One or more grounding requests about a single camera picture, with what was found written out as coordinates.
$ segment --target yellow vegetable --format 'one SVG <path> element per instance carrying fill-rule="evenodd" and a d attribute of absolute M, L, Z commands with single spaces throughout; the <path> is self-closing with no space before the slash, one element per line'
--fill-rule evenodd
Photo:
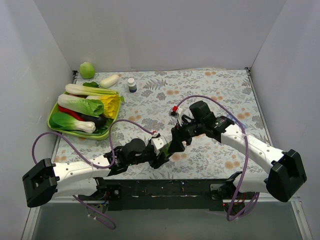
<path fill-rule="evenodd" d="M 104 96 L 88 96 L 86 99 L 97 99 L 103 103 L 103 115 L 109 119 L 115 119 L 120 101 L 123 97 L 119 95 L 104 95 Z"/>

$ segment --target floral tablecloth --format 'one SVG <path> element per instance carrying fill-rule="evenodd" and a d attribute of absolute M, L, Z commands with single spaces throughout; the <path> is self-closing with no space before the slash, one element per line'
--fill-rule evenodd
<path fill-rule="evenodd" d="M 227 107 L 239 120 L 246 131 L 263 142 L 268 142 L 266 130 L 259 113 L 257 102 L 245 70 L 173 70 L 173 71 L 136 71 L 136 72 L 98 72 L 94 79 L 100 80 L 112 74 L 120 79 L 111 89 L 120 91 L 124 96 L 119 119 L 129 119 L 143 127 L 157 131 L 170 138 L 171 128 L 176 119 L 169 116 L 169 110 L 180 100 L 189 95 L 205 95 Z M 134 78 L 137 92 L 130 93 L 127 80 Z M 76 84 L 90 82 L 80 75 Z M 200 100 L 192 98 L 182 104 L 189 111 L 191 103 Z M 213 102 L 208 103 L 216 116 L 226 113 Z M 75 147 L 88 159 L 109 152 L 109 140 L 90 140 L 66 135 Z M 142 138 L 145 142 L 150 138 L 147 133 L 127 122 L 120 122 L 112 129 L 112 140 L 115 146 L 124 145 L 133 138 Z M 63 140 L 60 141 L 56 162 L 75 162 L 81 159 Z M 175 153 L 170 161 L 159 169 L 142 163 L 130 166 L 127 172 L 112 176 L 112 179 L 206 179 L 228 178 L 240 171 L 244 164 L 244 155 L 237 150 L 220 144 L 206 136 L 198 136 L 192 140 L 183 153 Z M 253 161 L 249 161 L 248 173 L 262 173 L 263 170 Z"/>

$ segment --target bottle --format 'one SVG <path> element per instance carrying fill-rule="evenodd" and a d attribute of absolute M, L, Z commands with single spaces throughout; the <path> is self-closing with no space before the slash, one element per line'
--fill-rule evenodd
<path fill-rule="evenodd" d="M 128 87 L 130 93 L 135 93 L 137 91 L 136 81 L 132 77 L 128 79 Z"/>

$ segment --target red chili pepper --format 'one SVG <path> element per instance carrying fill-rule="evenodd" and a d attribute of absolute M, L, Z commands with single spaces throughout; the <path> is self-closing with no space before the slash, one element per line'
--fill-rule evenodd
<path fill-rule="evenodd" d="M 62 106 L 59 106 L 59 111 L 62 112 L 62 113 L 66 113 L 66 114 L 69 114 L 71 115 L 72 117 L 74 117 L 75 119 L 79 120 L 79 121 L 82 121 L 84 122 L 85 120 L 83 120 L 81 117 L 79 117 L 78 113 L 76 113 L 75 111 L 72 111 L 68 108 L 65 108 L 65 107 L 62 107 Z"/>

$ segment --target green fruit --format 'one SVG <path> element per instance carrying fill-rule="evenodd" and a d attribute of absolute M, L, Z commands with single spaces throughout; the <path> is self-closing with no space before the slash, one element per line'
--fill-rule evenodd
<path fill-rule="evenodd" d="M 84 62 L 79 67 L 79 73 L 84 79 L 92 79 L 95 76 L 95 67 L 90 62 Z"/>

